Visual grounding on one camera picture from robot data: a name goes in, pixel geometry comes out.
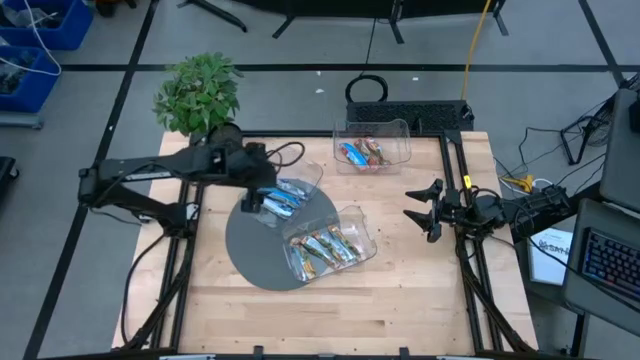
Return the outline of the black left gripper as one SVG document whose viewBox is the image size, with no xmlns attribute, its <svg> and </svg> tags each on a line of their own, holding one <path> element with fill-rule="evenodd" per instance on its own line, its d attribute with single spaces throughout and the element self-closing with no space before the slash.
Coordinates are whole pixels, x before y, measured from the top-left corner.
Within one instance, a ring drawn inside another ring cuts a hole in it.
<svg viewBox="0 0 640 360">
<path fill-rule="evenodd" d="M 259 213 L 264 195 L 255 188 L 276 185 L 276 169 L 268 159 L 264 143 L 249 142 L 234 153 L 234 183 L 250 188 L 241 199 L 241 211 Z"/>
</svg>

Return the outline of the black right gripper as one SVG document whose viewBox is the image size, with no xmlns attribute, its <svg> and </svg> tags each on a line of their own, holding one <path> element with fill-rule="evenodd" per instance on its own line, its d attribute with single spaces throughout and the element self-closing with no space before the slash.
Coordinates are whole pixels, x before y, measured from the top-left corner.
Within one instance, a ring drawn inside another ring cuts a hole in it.
<svg viewBox="0 0 640 360">
<path fill-rule="evenodd" d="M 467 208 L 462 205 L 461 192 L 446 189 L 442 196 L 443 180 L 436 179 L 430 187 L 424 190 L 407 191 L 405 195 L 414 200 L 427 203 L 435 200 L 435 215 L 432 211 L 428 214 L 418 213 L 412 210 L 404 210 L 403 213 L 415 222 L 423 232 L 427 234 L 427 242 L 435 243 L 441 237 L 442 224 L 450 226 L 469 227 Z"/>
</svg>

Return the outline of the narrow clear plastic bin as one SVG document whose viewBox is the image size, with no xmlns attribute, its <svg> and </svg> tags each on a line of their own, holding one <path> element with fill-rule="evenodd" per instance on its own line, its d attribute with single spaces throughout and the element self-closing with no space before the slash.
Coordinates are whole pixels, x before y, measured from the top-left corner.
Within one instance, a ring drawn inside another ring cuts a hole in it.
<svg viewBox="0 0 640 360">
<path fill-rule="evenodd" d="M 294 208 L 294 214 L 288 218 L 280 218 L 273 213 L 267 211 L 263 206 L 259 213 L 252 214 L 252 217 L 262 225 L 271 229 L 281 228 L 285 224 L 291 223 L 301 211 L 310 204 L 312 198 L 315 196 L 318 190 L 318 184 L 323 176 L 322 168 L 315 162 L 300 160 L 291 167 L 284 168 L 277 176 L 276 185 L 266 188 L 278 188 L 279 179 L 289 179 L 291 182 L 303 187 L 309 193 L 308 200 L 300 199 L 301 205 L 299 208 Z"/>
</svg>

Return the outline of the blue red-edged granola bar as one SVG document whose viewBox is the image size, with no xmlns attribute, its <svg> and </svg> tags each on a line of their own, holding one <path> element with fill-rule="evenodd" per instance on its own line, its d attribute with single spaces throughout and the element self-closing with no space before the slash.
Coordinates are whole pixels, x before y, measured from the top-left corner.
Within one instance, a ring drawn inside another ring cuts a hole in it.
<svg viewBox="0 0 640 360">
<path fill-rule="evenodd" d="M 347 160 L 357 169 L 366 170 L 368 161 L 366 157 L 351 143 L 340 143 L 339 148 Z"/>
</svg>

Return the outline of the grey round mat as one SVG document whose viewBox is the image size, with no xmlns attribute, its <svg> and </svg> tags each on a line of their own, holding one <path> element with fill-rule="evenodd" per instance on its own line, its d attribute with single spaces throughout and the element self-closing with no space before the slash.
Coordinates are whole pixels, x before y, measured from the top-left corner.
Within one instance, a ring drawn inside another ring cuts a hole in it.
<svg viewBox="0 0 640 360">
<path fill-rule="evenodd" d="M 289 291 L 306 286 L 295 278 L 285 255 L 286 231 L 300 230 L 308 222 L 323 220 L 337 210 L 322 190 L 291 219 L 282 220 L 268 211 L 241 211 L 241 194 L 227 221 L 225 241 L 231 262 L 252 285 L 271 291 Z"/>
</svg>

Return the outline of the yellow power plug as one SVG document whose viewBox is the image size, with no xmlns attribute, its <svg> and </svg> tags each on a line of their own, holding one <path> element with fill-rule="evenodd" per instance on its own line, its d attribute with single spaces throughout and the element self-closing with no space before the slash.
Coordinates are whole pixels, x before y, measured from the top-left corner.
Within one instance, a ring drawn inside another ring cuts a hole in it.
<svg viewBox="0 0 640 360">
<path fill-rule="evenodd" d="M 522 194 L 531 194 L 534 189 L 534 177 L 532 175 L 526 175 L 522 178 L 503 176 L 500 178 L 500 181 L 513 191 L 515 191 L 515 186 L 517 186 L 518 192 Z"/>
</svg>

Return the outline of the black perforated computer case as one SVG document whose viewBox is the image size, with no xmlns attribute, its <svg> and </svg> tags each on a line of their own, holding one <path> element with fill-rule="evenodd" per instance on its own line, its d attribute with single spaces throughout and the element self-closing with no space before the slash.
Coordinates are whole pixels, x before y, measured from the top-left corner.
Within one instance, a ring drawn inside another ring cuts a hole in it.
<svg viewBox="0 0 640 360">
<path fill-rule="evenodd" d="M 349 122 L 386 123 L 404 120 L 415 134 L 442 130 L 473 131 L 475 116 L 462 100 L 352 102 Z"/>
</svg>

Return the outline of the green potted plant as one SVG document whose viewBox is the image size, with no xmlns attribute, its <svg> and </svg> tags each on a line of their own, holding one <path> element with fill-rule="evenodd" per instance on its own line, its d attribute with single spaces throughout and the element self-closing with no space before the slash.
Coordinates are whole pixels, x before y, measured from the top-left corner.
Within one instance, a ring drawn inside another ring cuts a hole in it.
<svg viewBox="0 0 640 360">
<path fill-rule="evenodd" d="M 165 130 L 193 145 L 223 146 L 232 154 L 242 148 L 235 125 L 240 110 L 237 80 L 243 74 L 220 52 L 187 57 L 167 68 L 171 78 L 153 96 L 152 110 Z"/>
</svg>

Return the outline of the white paper sheet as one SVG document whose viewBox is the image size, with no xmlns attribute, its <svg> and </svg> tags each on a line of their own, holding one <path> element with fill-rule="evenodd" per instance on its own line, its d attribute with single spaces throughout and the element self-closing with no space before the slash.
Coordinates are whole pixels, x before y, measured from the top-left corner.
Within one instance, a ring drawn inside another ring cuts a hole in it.
<svg viewBox="0 0 640 360">
<path fill-rule="evenodd" d="M 573 233 L 548 228 L 528 240 L 529 274 L 533 282 L 562 286 Z"/>
</svg>

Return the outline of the black diagonal strut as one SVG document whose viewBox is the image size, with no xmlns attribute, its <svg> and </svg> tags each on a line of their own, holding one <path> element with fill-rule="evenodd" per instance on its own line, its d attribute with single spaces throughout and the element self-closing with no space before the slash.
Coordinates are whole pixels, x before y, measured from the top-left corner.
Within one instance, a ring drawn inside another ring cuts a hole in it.
<svg viewBox="0 0 640 360">
<path fill-rule="evenodd" d="M 585 200 L 592 200 L 595 202 L 602 202 L 603 197 L 600 194 L 600 181 L 593 183 L 583 190 L 578 191 L 576 194 L 569 198 L 569 205 L 571 210 L 569 216 L 574 216 L 578 213 L 580 203 Z"/>
</svg>

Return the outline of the grey keyboard tray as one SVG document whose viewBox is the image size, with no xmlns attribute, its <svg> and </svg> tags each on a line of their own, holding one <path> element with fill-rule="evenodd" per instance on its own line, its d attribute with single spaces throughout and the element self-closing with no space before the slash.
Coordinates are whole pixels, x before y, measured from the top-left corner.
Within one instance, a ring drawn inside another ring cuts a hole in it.
<svg viewBox="0 0 640 360">
<path fill-rule="evenodd" d="M 575 222 L 562 294 L 568 304 L 640 337 L 640 302 L 605 288 L 581 271 L 585 232 L 593 228 L 640 245 L 640 219 L 584 200 Z"/>
</svg>

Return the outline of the black backlit keyboard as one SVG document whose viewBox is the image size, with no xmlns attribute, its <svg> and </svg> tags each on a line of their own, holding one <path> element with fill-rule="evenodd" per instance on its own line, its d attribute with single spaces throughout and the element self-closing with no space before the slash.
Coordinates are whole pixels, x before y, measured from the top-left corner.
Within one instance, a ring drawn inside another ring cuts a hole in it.
<svg viewBox="0 0 640 360">
<path fill-rule="evenodd" d="M 640 245 L 588 228 L 581 271 L 595 282 L 640 302 Z"/>
</svg>

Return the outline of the black partition panel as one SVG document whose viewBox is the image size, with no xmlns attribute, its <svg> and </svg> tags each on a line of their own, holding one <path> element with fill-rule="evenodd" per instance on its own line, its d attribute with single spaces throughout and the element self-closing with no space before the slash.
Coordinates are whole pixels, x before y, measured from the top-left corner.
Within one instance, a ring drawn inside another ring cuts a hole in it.
<svg viewBox="0 0 640 360">
<path fill-rule="evenodd" d="M 299 17 L 385 18 L 396 42 L 403 44 L 397 23 L 402 19 L 482 13 L 484 8 L 496 20 L 503 36 L 509 32 L 501 17 L 506 0 L 226 0 L 280 14 L 284 23 L 272 34 L 278 39 Z"/>
</svg>

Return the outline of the black computer monitor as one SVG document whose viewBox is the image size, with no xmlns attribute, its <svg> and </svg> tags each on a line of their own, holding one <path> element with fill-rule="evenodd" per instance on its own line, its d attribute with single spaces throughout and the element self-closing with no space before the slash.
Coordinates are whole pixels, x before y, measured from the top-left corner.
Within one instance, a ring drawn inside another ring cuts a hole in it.
<svg viewBox="0 0 640 360">
<path fill-rule="evenodd" d="M 630 131 L 640 134 L 640 94 L 636 101 L 629 106 L 628 117 Z"/>
</svg>

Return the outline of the black aluminium table frame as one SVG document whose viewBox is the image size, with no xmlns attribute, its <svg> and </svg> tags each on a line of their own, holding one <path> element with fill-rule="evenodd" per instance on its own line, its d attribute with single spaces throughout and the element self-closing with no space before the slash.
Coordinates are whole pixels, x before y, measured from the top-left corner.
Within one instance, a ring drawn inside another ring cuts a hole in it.
<svg viewBox="0 0 640 360">
<path fill-rule="evenodd" d="M 483 308 L 469 296 L 445 228 L 428 243 L 404 210 L 426 205 L 405 193 L 441 178 L 456 187 L 496 189 L 488 137 L 465 133 L 443 159 L 436 138 L 415 138 L 412 156 L 399 173 L 343 175 L 336 171 L 329 131 L 263 132 L 255 140 L 269 146 L 299 140 L 307 160 L 323 170 L 321 190 L 334 206 L 359 206 L 375 257 L 342 273 L 292 291 L 251 285 L 232 264 L 225 228 L 239 197 L 231 188 L 211 187 L 200 198 L 202 215 L 187 287 L 167 311 L 152 345 L 184 353 L 247 354 L 261 347 L 268 355 L 469 355 L 477 349 L 505 349 Z"/>
</svg>

